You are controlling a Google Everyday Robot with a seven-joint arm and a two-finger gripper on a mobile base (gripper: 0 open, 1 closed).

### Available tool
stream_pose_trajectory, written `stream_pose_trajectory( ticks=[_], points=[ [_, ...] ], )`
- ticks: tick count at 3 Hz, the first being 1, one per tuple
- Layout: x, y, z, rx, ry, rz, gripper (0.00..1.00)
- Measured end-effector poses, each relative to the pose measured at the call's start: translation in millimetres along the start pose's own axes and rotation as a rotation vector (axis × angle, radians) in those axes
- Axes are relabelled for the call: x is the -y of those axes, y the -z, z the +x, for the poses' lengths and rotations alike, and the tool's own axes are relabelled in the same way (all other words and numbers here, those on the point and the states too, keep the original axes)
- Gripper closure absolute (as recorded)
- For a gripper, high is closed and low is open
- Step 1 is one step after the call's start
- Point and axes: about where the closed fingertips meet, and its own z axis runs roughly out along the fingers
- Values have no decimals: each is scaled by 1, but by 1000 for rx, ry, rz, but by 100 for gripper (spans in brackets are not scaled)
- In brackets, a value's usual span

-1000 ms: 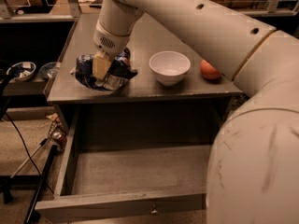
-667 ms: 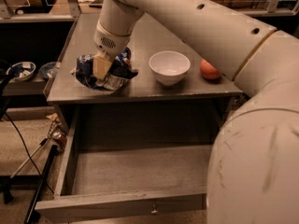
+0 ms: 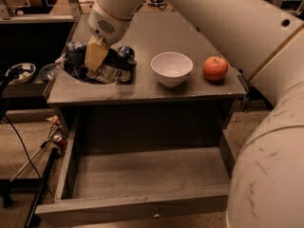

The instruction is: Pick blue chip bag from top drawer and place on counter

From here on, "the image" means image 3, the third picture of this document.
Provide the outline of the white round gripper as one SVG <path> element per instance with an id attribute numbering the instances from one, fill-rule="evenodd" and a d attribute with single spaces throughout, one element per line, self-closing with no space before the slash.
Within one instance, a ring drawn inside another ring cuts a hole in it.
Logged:
<path id="1" fill-rule="evenodd" d="M 121 41 L 128 30 L 130 20 L 121 20 L 109 15 L 97 2 L 88 17 L 89 31 L 93 35 L 87 43 L 85 66 L 96 71 L 108 54 L 108 46 Z"/>

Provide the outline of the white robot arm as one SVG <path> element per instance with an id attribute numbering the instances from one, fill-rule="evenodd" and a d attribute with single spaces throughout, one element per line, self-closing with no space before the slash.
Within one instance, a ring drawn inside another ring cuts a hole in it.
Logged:
<path id="1" fill-rule="evenodd" d="M 304 228 L 303 23 L 264 0 L 166 0 L 274 106 L 242 147 L 228 228 Z"/>

